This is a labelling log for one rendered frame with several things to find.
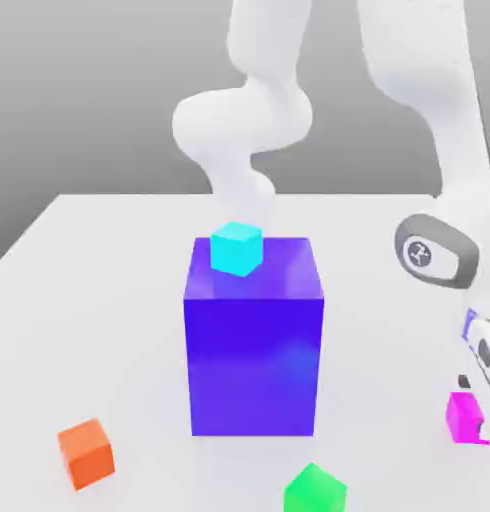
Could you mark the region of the small cyan cube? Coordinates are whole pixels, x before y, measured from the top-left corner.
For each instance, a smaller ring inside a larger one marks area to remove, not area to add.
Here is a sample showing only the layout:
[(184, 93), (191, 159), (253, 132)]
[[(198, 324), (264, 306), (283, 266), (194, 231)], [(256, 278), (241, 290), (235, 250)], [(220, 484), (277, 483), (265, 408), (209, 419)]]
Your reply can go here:
[(211, 268), (246, 277), (263, 262), (262, 229), (250, 224), (229, 222), (210, 236)]

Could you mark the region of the large blue box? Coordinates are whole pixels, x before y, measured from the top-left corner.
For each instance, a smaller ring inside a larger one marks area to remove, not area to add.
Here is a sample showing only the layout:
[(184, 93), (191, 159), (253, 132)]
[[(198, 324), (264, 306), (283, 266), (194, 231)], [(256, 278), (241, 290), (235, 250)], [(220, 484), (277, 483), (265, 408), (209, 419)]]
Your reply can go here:
[(308, 239), (265, 239), (247, 277), (196, 239), (183, 307), (193, 435), (313, 434), (324, 292)]

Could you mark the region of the small orange cube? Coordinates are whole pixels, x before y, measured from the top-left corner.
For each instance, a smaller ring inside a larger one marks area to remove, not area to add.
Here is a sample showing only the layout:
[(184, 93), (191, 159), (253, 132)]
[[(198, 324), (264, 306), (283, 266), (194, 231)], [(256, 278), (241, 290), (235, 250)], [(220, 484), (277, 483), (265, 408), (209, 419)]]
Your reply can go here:
[(60, 452), (76, 491), (115, 472), (111, 443), (97, 418), (57, 434)]

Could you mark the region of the small green cube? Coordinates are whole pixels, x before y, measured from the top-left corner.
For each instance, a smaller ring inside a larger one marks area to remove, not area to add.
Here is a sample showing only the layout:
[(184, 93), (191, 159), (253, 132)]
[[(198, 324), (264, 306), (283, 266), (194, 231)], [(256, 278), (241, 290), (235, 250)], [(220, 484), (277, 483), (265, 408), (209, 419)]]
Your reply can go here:
[(285, 488), (283, 512), (345, 512), (347, 486), (309, 463)]

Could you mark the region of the small magenta cube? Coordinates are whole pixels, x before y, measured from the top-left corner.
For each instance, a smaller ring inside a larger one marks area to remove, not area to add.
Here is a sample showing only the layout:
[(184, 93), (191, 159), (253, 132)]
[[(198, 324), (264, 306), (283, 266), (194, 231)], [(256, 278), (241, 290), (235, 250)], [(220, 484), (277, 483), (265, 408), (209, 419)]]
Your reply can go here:
[(490, 440), (481, 438), (485, 418), (473, 393), (451, 392), (445, 419), (455, 443), (490, 445)]

